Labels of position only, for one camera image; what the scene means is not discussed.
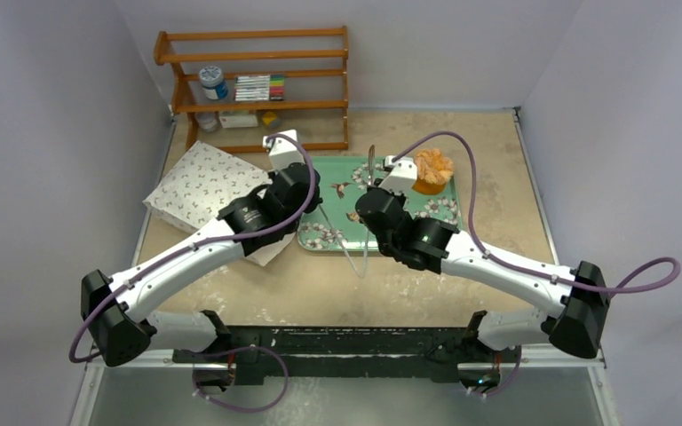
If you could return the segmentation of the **metal tongs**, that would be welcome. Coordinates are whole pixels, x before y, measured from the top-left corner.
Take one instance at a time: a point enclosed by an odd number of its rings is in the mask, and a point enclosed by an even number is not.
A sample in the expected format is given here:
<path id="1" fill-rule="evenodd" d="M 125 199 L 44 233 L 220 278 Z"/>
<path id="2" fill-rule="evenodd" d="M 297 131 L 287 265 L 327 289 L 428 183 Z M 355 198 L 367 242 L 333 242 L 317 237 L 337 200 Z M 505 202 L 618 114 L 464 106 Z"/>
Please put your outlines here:
<path id="1" fill-rule="evenodd" d="M 364 184 L 364 189 L 367 190 L 369 189 L 375 181 L 375 157 L 376 157 L 376 147 L 374 144 L 372 144 L 369 147 L 368 150 L 368 178 L 365 181 Z M 365 234 L 365 240 L 364 240 L 364 245 L 363 245 L 363 251 L 362 251 L 362 265 L 361 268 L 357 266 L 357 264 L 352 260 L 351 255 L 349 254 L 349 251 L 345 247 L 345 244 L 343 241 L 340 239 L 340 237 L 337 234 L 337 229 L 333 226 L 328 214 L 326 213 L 325 209 L 322 207 L 322 205 L 318 206 L 318 210 L 321 212 L 322 217 L 325 219 L 327 225 L 329 226 L 330 231 L 332 232 L 332 235 L 336 241 L 336 243 L 339 245 L 339 247 L 342 249 L 342 252 L 348 261 L 349 265 L 352 267 L 353 272 L 355 275 L 360 278 L 364 279 L 368 270 L 368 265 L 369 265 L 369 241 L 370 241 L 370 231 L 369 229 L 366 230 Z"/>

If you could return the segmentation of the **white patterned paper bag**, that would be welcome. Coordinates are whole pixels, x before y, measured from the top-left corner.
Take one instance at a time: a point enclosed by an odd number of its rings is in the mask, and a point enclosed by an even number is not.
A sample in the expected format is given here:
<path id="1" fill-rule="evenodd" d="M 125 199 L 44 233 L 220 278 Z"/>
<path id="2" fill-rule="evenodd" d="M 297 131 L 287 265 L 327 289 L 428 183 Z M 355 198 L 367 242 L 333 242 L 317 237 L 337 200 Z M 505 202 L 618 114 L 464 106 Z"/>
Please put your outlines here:
<path id="1" fill-rule="evenodd" d="M 154 217 L 192 234 L 229 202 L 268 182 L 266 171 L 198 141 L 165 174 L 143 204 Z"/>

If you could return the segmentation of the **orange fake bread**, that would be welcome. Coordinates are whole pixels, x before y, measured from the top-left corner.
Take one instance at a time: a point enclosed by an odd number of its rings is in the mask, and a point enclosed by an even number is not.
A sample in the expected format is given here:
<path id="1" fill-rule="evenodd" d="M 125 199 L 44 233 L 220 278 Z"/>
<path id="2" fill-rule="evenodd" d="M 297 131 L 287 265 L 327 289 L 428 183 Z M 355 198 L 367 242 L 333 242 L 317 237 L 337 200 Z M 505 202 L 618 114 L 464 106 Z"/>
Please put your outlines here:
<path id="1" fill-rule="evenodd" d="M 454 174 L 453 160 L 438 148 L 419 150 L 414 157 L 414 163 L 417 167 L 417 178 L 412 189 L 424 195 L 441 193 Z"/>

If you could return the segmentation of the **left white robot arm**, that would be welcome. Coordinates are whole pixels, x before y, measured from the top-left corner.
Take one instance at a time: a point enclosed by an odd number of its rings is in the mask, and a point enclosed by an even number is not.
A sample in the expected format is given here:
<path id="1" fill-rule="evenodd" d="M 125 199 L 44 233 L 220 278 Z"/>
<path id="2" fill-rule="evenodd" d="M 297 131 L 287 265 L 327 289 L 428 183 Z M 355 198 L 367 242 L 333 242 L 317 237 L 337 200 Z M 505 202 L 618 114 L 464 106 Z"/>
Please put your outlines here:
<path id="1" fill-rule="evenodd" d="M 118 367 L 150 348 L 162 327 L 150 318 L 181 289 L 297 230 L 298 220 L 321 204 L 320 174 L 294 162 L 269 172 L 269 183 L 229 202 L 203 228 L 140 266 L 81 280 L 81 331 L 97 356 Z"/>

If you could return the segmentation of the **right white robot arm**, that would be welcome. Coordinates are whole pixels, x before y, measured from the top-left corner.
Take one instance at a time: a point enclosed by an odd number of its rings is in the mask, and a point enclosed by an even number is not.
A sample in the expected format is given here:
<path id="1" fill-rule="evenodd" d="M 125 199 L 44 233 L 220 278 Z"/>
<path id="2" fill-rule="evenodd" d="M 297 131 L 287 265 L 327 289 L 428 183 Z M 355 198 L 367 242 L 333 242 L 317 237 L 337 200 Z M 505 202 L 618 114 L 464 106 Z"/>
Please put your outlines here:
<path id="1" fill-rule="evenodd" d="M 532 305 L 526 312 L 473 314 L 463 338 L 470 359 L 533 343 L 550 343 L 581 359 L 597 357 L 610 298 L 595 264 L 571 268 L 479 248 L 468 232 L 439 219 L 414 218 L 402 197 L 378 188 L 363 194 L 355 211 L 383 256 L 417 271 L 475 280 Z"/>

